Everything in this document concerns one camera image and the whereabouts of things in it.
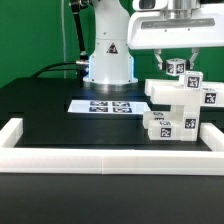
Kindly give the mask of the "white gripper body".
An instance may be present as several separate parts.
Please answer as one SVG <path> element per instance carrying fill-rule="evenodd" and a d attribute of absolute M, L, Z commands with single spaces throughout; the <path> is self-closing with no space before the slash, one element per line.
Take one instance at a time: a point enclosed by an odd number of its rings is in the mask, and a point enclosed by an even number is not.
<path fill-rule="evenodd" d="M 166 19 L 160 12 L 136 12 L 128 27 L 131 49 L 224 46 L 224 10 L 198 9 L 189 19 Z"/>

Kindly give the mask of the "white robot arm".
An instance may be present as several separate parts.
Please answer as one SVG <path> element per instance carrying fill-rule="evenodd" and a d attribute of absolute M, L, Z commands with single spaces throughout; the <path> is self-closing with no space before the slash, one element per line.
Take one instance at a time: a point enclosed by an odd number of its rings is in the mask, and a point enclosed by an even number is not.
<path fill-rule="evenodd" d="M 89 0 L 95 11 L 95 50 L 88 86 L 122 88 L 137 82 L 130 50 L 224 46 L 224 3 L 200 0 L 133 0 L 130 15 L 120 0 Z"/>

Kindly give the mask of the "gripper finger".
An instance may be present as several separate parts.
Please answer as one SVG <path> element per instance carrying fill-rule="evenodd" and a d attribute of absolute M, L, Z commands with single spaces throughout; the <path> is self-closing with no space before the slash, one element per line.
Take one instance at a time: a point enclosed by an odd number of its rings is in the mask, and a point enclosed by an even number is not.
<path fill-rule="evenodd" d="M 199 55 L 199 48 L 192 48 L 192 55 L 191 57 L 187 60 L 186 68 L 187 69 L 193 69 L 194 67 L 194 62 Z"/>
<path fill-rule="evenodd" d="M 155 49 L 154 50 L 154 56 L 158 62 L 158 69 L 163 70 L 164 69 L 164 61 L 161 57 L 162 50 L 161 49 Z"/>

